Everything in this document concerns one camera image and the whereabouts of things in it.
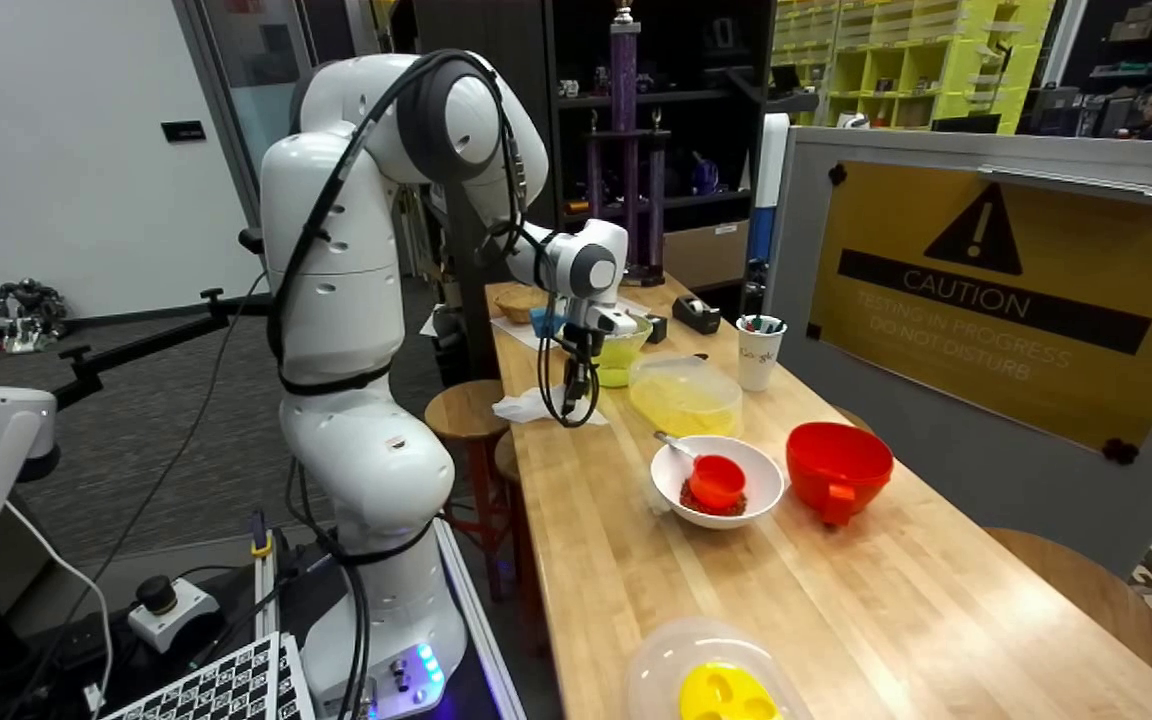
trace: yellow sign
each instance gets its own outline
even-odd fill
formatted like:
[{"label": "yellow sign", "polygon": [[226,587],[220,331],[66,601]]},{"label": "yellow sign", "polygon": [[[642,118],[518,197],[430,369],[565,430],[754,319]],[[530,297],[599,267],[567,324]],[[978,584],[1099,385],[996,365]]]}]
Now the yellow sign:
[{"label": "yellow sign", "polygon": [[1152,430],[1152,207],[835,168],[811,337],[1131,461]]}]

